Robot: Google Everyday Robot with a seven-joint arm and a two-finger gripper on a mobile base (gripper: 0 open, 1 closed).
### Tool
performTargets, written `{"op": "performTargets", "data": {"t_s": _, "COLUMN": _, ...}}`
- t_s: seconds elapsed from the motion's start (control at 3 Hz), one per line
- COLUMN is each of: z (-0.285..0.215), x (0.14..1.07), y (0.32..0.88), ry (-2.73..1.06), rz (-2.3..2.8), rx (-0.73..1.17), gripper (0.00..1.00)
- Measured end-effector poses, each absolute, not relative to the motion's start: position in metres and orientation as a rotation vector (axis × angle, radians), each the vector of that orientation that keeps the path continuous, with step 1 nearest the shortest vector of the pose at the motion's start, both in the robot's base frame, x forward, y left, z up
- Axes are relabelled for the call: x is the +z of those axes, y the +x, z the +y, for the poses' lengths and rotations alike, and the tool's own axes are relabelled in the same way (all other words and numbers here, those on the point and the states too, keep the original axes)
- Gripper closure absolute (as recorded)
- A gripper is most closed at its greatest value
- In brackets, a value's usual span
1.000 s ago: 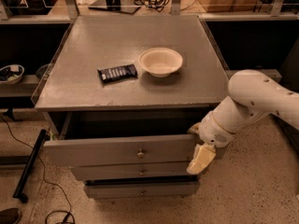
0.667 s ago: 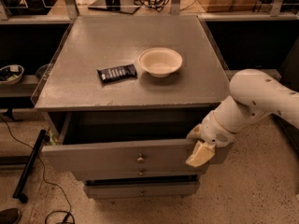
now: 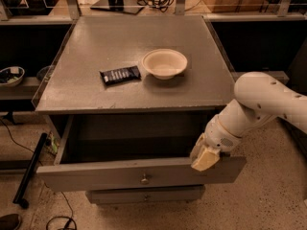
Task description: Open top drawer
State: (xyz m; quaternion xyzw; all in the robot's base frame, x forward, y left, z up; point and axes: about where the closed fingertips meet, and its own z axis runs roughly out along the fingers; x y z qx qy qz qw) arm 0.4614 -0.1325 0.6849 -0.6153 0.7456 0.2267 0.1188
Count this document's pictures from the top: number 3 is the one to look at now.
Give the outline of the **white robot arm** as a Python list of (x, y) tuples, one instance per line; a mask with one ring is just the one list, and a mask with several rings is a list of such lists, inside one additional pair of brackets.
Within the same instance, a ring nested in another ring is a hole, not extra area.
[(207, 123), (193, 147), (191, 167), (209, 169), (222, 153), (237, 147), (247, 131), (276, 117), (307, 132), (307, 97), (266, 73), (243, 74), (234, 84), (234, 99)]

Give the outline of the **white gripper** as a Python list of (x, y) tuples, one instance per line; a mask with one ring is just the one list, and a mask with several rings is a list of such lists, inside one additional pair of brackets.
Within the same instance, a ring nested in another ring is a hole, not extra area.
[(229, 133), (215, 115), (190, 152), (191, 167), (199, 172), (209, 169), (220, 160), (220, 151), (231, 152), (240, 142), (241, 139)]

